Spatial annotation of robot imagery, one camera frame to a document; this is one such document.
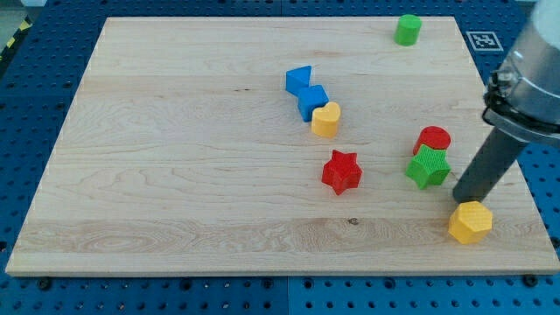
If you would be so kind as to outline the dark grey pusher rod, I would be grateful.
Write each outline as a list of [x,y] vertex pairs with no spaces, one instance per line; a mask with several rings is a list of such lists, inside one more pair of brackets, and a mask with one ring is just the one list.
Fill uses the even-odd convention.
[[493,128],[452,190],[458,203],[482,201],[528,145]]

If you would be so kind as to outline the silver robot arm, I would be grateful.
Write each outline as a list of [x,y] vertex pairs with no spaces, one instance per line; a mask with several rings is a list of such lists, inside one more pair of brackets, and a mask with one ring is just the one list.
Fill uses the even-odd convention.
[[482,201],[529,143],[559,145],[559,2],[540,0],[483,96],[493,126],[452,190]]

